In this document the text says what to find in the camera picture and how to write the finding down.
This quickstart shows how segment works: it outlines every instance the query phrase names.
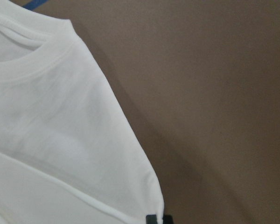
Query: crew neck collar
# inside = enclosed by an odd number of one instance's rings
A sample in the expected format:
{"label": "crew neck collar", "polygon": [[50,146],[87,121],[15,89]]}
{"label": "crew neck collar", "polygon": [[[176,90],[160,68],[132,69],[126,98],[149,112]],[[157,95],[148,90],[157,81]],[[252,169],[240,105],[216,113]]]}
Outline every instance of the crew neck collar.
{"label": "crew neck collar", "polygon": [[43,70],[60,58],[78,37],[71,20],[39,14],[8,0],[0,0],[0,25],[43,42],[22,57],[0,62],[0,83],[20,80]]}

